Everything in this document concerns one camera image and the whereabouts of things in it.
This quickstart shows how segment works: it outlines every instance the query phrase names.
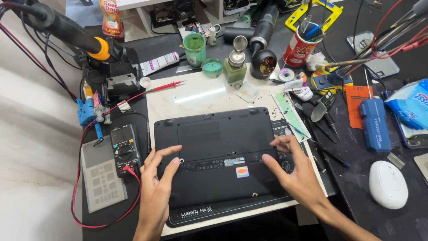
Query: digital multimeter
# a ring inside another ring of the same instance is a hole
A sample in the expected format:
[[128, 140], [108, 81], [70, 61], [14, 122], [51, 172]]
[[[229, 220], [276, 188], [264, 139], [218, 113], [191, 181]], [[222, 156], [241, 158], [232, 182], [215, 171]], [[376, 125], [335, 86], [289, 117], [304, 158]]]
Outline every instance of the digital multimeter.
[[110, 132], [110, 140], [113, 146], [117, 177], [123, 178], [127, 175], [125, 166], [130, 166], [134, 172], [137, 172], [137, 168], [141, 167], [141, 161], [132, 125], [116, 127]]

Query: fingernail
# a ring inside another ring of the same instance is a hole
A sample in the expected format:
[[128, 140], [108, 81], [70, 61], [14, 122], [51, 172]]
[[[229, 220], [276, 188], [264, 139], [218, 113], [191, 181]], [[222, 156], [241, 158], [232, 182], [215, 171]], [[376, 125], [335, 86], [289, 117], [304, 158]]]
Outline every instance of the fingernail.
[[264, 163], [267, 163], [269, 161], [269, 155], [263, 154], [262, 160], [263, 160]]

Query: laptop label sticker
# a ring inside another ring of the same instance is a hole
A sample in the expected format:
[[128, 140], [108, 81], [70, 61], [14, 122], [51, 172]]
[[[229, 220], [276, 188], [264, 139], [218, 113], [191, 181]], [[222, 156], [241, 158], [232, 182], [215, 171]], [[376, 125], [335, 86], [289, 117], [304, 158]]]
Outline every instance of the laptop label sticker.
[[244, 178], [248, 177], [248, 167], [247, 166], [240, 166], [236, 168], [236, 177], [237, 178]]

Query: white mouse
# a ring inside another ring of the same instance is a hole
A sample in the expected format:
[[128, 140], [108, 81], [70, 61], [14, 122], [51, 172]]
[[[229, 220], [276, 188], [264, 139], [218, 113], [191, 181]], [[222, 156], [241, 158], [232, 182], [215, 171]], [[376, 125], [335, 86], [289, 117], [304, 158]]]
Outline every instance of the white mouse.
[[404, 207], [409, 196], [406, 181], [400, 170], [386, 161], [377, 161], [372, 164], [369, 189], [373, 199], [389, 209]]

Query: orange card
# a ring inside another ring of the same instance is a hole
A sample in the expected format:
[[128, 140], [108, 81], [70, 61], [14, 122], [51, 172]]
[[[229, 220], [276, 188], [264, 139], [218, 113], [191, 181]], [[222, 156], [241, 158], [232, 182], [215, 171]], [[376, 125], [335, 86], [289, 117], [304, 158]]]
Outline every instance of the orange card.
[[[370, 93], [373, 95], [372, 87], [370, 86]], [[367, 86], [347, 86], [346, 87], [346, 100], [348, 102], [349, 123], [352, 128], [363, 129], [362, 119], [358, 106], [361, 101], [369, 98], [369, 91]]]

